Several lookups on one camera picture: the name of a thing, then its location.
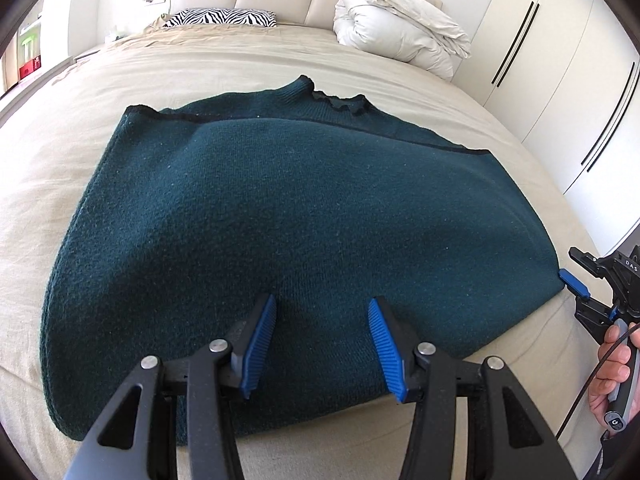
human hand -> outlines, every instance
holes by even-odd
[[[598,359],[602,359],[603,355],[609,351],[613,343],[621,336],[620,328],[612,325],[604,336],[604,343],[598,348]],[[631,342],[640,348],[640,330],[631,335]],[[589,385],[589,409],[595,415],[596,419],[603,428],[607,430],[609,427],[604,422],[604,415],[609,407],[609,399],[607,396],[616,388],[618,383],[626,381],[630,374],[630,369],[626,366],[626,362],[631,359],[631,349],[626,345],[620,345],[616,348],[602,365],[602,368],[596,374],[596,377]],[[634,418],[640,411],[640,388],[636,388],[634,398],[631,402],[631,411],[629,420]]]

dark green sweater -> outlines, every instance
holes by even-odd
[[[82,439],[147,354],[183,357],[272,292],[264,373],[239,434],[375,399],[370,298],[466,356],[562,288],[537,215],[493,155],[301,76],[178,110],[127,108],[52,270],[50,414]],[[178,437],[184,442],[184,407]]]

black cable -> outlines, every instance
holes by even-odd
[[[640,330],[640,323],[636,324],[634,327],[630,328],[629,330],[627,330],[625,333],[623,333],[623,335],[621,335],[615,343],[613,343],[613,345],[611,346],[611,348],[609,348],[609,350],[607,350],[606,354],[604,354],[602,356],[602,359],[600,359],[600,361],[598,361],[598,365],[593,369],[593,372],[591,372],[591,375],[589,376],[589,378],[587,379],[587,381],[584,383],[584,386],[582,387],[582,389],[580,390],[580,393],[578,394],[578,396],[575,398],[574,400],[574,404],[571,406],[571,409],[569,410],[569,413],[567,413],[564,422],[562,423],[562,426],[560,426],[560,429],[558,430],[558,432],[556,433],[556,439],[560,438],[560,435],[562,435],[562,432],[564,431],[564,428],[566,428],[566,425],[569,423],[569,420],[571,419],[572,415],[574,414],[575,409],[578,407],[578,404],[580,404],[580,400],[582,399],[582,396],[585,394],[585,392],[587,391],[589,385],[591,384],[591,381],[594,380],[594,378],[596,377],[597,373],[600,371],[600,369],[602,368],[602,365],[606,362],[607,359],[609,359],[610,355],[613,354],[613,352],[615,352],[616,348],[618,348],[620,346],[620,344],[629,336],[631,336],[631,334],[633,332],[635,332],[636,330]]]

wardrobe door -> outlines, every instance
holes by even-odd
[[[638,52],[603,0],[556,93],[523,144],[565,192],[617,125],[638,71]]]
[[[616,130],[564,194],[601,255],[613,251],[640,219],[639,94],[635,92]]]
[[[538,0],[491,0],[471,43],[471,57],[452,83],[484,105],[504,71]]]
[[[484,107],[524,140],[560,84],[593,0],[538,0],[534,16]]]

pillow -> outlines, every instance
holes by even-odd
[[[276,15],[270,10],[258,9],[184,9],[169,19],[163,27],[194,25],[196,23],[275,27]]]

